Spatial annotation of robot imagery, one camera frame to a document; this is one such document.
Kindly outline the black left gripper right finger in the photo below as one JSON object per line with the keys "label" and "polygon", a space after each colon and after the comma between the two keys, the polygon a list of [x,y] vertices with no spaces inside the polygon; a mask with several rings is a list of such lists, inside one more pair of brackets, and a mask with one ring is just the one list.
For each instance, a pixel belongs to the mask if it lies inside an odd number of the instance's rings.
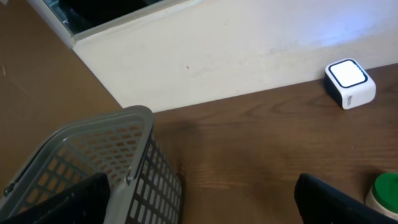
{"label": "black left gripper right finger", "polygon": [[300,174],[295,184],[294,199],[304,224],[397,224],[306,173]]}

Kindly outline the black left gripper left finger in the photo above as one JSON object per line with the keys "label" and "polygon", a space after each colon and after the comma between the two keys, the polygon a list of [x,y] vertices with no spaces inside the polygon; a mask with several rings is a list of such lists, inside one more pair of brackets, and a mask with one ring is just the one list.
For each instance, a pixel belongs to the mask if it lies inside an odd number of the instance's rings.
{"label": "black left gripper left finger", "polygon": [[97,173],[1,224],[103,224],[109,198],[107,175]]}

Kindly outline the green lid jar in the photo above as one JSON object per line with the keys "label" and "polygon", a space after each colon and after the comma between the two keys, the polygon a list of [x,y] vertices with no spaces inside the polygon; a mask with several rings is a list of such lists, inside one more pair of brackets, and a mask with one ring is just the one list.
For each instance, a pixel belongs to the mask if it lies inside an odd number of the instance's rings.
{"label": "green lid jar", "polygon": [[365,204],[373,210],[397,220],[397,186],[396,172],[379,175],[365,198]]}

